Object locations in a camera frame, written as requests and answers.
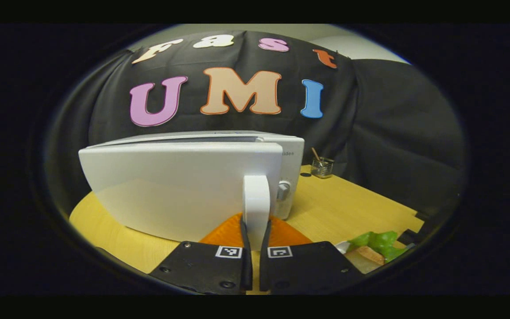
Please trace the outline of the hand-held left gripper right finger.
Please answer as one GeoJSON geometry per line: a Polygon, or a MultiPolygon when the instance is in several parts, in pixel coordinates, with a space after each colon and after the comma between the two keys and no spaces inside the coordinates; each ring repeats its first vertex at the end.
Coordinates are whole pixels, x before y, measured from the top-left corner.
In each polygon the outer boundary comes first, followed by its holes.
{"type": "Polygon", "coordinates": [[[272,295],[329,295],[362,285],[362,274],[329,241],[313,242],[271,217],[259,258],[259,288],[272,295]]]}

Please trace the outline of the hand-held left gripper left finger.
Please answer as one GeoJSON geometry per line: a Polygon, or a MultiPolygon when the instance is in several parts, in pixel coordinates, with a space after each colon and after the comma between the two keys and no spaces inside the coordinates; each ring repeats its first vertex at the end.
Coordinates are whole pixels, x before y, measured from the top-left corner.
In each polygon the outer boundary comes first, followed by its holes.
{"type": "Polygon", "coordinates": [[[252,289],[253,270],[242,214],[199,242],[182,241],[149,275],[197,294],[244,295],[252,289]]]}

